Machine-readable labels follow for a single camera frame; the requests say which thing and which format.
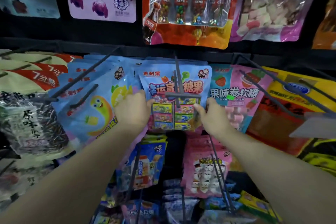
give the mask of person's left hand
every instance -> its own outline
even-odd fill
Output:
[[[140,133],[148,123],[154,101],[150,99],[146,102],[144,90],[127,95],[114,109],[118,124]]]

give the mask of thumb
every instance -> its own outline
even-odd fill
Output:
[[[203,118],[205,116],[206,112],[205,112],[204,108],[201,105],[194,104],[194,108],[199,113],[199,115],[201,116],[201,118]]]
[[[151,108],[152,107],[152,104],[155,102],[155,99],[149,99],[148,101],[147,101],[147,106],[148,106],[148,108]]]

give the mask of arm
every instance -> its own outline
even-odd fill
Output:
[[[88,223],[125,151],[146,126],[152,103],[144,91],[128,95],[115,108],[118,124],[19,197],[0,223]]]
[[[285,223],[334,222],[334,176],[235,130],[215,99],[207,104],[208,112],[195,106],[205,130],[238,158]]]

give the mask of circular flavor logo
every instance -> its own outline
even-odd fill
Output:
[[[294,82],[289,82],[288,85],[296,88],[297,90],[301,91],[303,94],[308,94],[309,93],[309,88],[307,88],[304,85],[298,84],[298,83],[294,83]],[[283,88],[287,91],[289,91],[290,93],[296,94],[295,92],[291,91],[290,89],[288,89],[288,86],[283,86]]]
[[[128,0],[114,0],[113,5],[114,7],[123,11],[123,10],[126,10],[127,7],[129,7],[129,2]]]

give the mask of person's right hand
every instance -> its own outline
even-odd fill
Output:
[[[207,99],[207,112],[199,104],[194,108],[201,116],[204,129],[212,136],[223,138],[236,130],[231,126],[225,108],[221,107],[214,98]]]

